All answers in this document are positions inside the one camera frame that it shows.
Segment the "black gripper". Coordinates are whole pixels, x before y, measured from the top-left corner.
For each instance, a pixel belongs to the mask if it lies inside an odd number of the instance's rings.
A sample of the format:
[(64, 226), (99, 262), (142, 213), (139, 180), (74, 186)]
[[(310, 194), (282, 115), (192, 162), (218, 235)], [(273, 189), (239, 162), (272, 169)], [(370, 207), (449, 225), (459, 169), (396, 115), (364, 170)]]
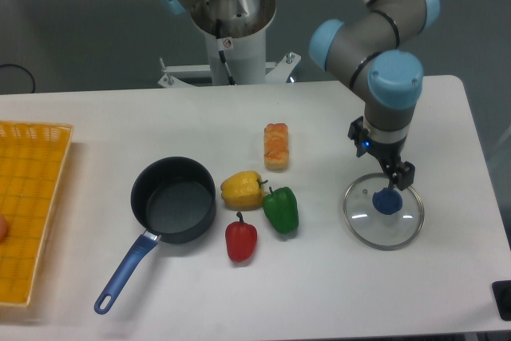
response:
[(405, 190), (414, 183), (414, 165), (401, 159), (407, 127), (397, 131), (385, 131), (375, 128), (365, 121), (364, 117), (359, 117), (351, 122), (347, 136), (354, 142), (357, 157), (369, 153), (378, 160), (389, 181), (388, 189), (396, 187)]

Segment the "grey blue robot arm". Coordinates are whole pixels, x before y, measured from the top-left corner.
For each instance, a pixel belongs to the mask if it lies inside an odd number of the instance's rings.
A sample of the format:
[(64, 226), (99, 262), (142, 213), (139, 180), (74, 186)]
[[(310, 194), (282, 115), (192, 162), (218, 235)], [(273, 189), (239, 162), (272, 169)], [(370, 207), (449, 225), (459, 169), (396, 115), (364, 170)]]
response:
[[(212, 80), (217, 85), (258, 84), (265, 79), (266, 29), (275, 0), (160, 0), (172, 14), (189, 13), (203, 33)], [(313, 62), (330, 73), (365, 105), (348, 136), (358, 155), (370, 154), (389, 184), (410, 187), (415, 168), (401, 158), (415, 106), (422, 92), (423, 68), (403, 52), (403, 42), (436, 21), (439, 0), (363, 0), (367, 15), (347, 25), (331, 19), (309, 43)]]

